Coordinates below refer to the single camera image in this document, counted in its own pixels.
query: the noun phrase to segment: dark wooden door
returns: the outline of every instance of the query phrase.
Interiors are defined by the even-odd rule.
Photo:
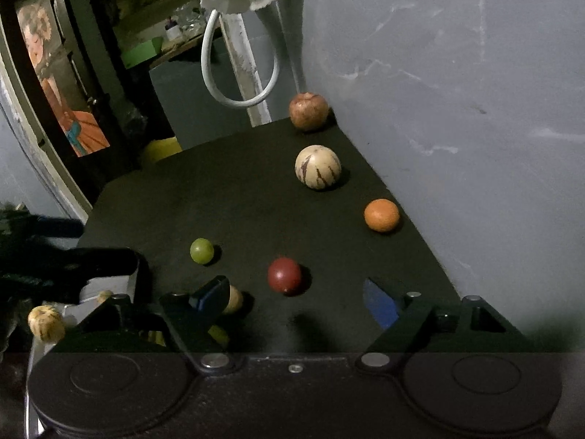
[[[87,197],[136,167],[80,46],[67,0],[0,0],[7,43],[43,137]]]

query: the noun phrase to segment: green box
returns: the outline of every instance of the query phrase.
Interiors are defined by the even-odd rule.
[[[133,68],[134,66],[148,61],[155,56],[160,54],[160,48],[163,46],[165,39],[162,36],[152,38],[150,41],[145,41],[139,44],[130,51],[122,53],[122,62],[126,69]]]

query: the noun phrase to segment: white cable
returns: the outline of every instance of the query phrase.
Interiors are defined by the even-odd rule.
[[[271,30],[270,24],[267,21],[263,21],[264,18],[262,12],[259,11],[257,14],[258,17],[260,18],[260,21],[262,21],[262,23],[266,27],[268,37],[270,38],[270,42],[272,43],[273,46],[272,50],[274,52],[274,69],[272,70],[272,77],[270,78],[270,82],[264,88],[264,90],[262,90],[262,92],[260,92],[257,96],[248,99],[247,101],[233,101],[232,99],[228,99],[225,95],[221,93],[221,91],[216,86],[214,77],[211,73],[210,64],[211,42],[213,40],[213,35],[215,32],[215,25],[219,17],[219,12],[217,10],[213,10],[211,12],[210,20],[207,22],[205,33],[203,35],[203,48],[201,49],[201,71],[203,73],[203,81],[205,82],[207,90],[209,90],[210,94],[214,97],[216,101],[232,109],[245,109],[247,107],[258,105],[260,102],[264,101],[264,99],[268,97],[268,94],[270,94],[272,89],[274,89],[276,81],[279,78],[280,58],[277,51],[278,42],[276,40],[276,36]]]

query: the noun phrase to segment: woman in orange dress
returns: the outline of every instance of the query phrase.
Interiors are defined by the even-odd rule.
[[[109,147],[109,143],[90,112],[71,110],[60,93],[52,74],[44,74],[49,67],[45,58],[45,41],[51,40],[52,28],[45,8],[32,4],[19,13],[20,27],[33,64],[53,113],[78,157]]]

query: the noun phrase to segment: green fruit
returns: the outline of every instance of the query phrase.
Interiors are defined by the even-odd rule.
[[[197,264],[208,264],[214,257],[214,246],[209,240],[200,237],[191,244],[191,259]]]

